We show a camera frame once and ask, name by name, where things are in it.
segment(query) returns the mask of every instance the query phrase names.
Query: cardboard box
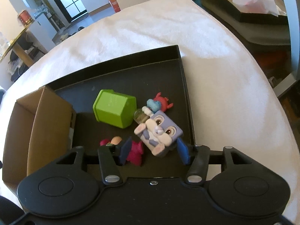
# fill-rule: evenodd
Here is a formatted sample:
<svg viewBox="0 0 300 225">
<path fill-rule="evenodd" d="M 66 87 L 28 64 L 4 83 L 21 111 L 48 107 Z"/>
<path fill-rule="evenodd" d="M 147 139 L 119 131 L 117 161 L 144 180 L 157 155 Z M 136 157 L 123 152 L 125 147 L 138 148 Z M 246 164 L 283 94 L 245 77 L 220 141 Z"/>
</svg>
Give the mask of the cardboard box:
<svg viewBox="0 0 300 225">
<path fill-rule="evenodd" d="M 278 17 L 272 14 L 248 13 L 242 7 L 237 6 L 232 0 L 218 0 L 219 4 L 237 21 L 253 24 L 267 25 L 288 25 L 287 16 L 279 15 Z M 284 12 L 286 8 L 283 0 L 274 0 L 276 5 Z"/>
<path fill-rule="evenodd" d="M 75 118 L 72 105 L 47 86 L 16 101 L 2 169 L 3 182 L 11 191 L 16 194 L 20 181 L 71 148 Z"/>
</svg>

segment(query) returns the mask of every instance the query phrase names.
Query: tiled floor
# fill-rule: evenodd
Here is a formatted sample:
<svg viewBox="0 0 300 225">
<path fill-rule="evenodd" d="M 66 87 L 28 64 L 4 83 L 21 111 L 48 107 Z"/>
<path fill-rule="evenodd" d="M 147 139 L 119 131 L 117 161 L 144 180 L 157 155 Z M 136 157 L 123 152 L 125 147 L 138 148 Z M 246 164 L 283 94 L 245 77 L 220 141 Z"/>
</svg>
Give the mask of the tiled floor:
<svg viewBox="0 0 300 225">
<path fill-rule="evenodd" d="M 113 7 L 109 7 L 101 12 L 98 12 L 92 16 L 86 14 L 86 15 L 83 15 L 82 17 L 76 19 L 75 21 L 71 22 L 71 25 L 61 34 L 61 35 L 65 35 L 66 33 L 68 33 L 69 35 L 72 35 L 74 34 L 75 32 L 78 32 L 78 28 L 79 27 L 88 27 L 89 25 L 97 22 L 98 20 L 100 19 L 103 19 L 103 18 L 106 18 L 108 16 L 111 16 L 115 14 L 115 11 L 113 9 Z M 53 42 L 55 44 L 57 44 L 59 41 L 60 41 L 60 36 L 61 35 L 56 35 L 54 38 L 53 38 Z"/>
</svg>

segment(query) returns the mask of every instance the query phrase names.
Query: toy nose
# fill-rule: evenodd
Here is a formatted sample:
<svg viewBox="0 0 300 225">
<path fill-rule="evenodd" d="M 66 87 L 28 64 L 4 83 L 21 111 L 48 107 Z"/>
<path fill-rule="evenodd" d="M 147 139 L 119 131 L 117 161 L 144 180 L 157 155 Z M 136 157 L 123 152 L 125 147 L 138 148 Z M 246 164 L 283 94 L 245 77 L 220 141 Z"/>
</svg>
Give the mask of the toy nose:
<svg viewBox="0 0 300 225">
<path fill-rule="evenodd" d="M 164 133 L 164 130 L 162 127 L 160 126 L 156 126 L 154 129 L 155 133 L 157 133 L 158 135 L 162 135 Z"/>
</svg>

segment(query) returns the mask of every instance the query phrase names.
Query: toy eye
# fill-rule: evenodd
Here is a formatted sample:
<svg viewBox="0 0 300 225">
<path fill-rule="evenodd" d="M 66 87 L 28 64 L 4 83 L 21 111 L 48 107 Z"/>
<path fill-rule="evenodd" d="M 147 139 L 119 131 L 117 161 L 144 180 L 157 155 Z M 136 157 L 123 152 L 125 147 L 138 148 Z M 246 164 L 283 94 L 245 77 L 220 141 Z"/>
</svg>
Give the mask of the toy eye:
<svg viewBox="0 0 300 225">
<path fill-rule="evenodd" d="M 161 115 L 158 115 L 155 117 L 154 121 L 156 122 L 157 125 L 160 125 L 164 122 L 165 118 Z"/>
<path fill-rule="evenodd" d="M 176 134 L 176 128 L 173 126 L 168 127 L 168 129 L 166 130 L 166 134 L 173 137 Z"/>
</svg>

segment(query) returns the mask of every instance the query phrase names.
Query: black tray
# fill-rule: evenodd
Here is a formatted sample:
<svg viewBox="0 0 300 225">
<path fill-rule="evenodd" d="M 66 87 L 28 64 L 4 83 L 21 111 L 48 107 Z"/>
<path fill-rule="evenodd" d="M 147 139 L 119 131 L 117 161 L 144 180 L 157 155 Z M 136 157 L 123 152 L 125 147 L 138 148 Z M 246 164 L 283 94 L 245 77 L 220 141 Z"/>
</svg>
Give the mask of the black tray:
<svg viewBox="0 0 300 225">
<path fill-rule="evenodd" d="M 97 155 L 102 139 L 131 136 L 137 123 L 120 129 L 97 122 L 93 113 L 94 101 L 101 89 L 113 89 L 136 97 L 137 107 L 146 105 L 158 92 L 168 97 L 174 106 L 166 114 L 183 130 L 182 139 L 195 144 L 188 89 L 178 46 L 168 46 L 139 52 L 102 62 L 53 81 L 49 86 L 70 102 L 77 113 L 73 147 L 84 146 L 88 155 Z M 182 165 L 176 150 L 164 158 L 154 157 L 146 146 L 142 167 L 130 163 L 120 168 L 126 177 L 182 177 L 188 167 Z M 88 172 L 100 179 L 99 165 L 88 165 Z"/>
</svg>

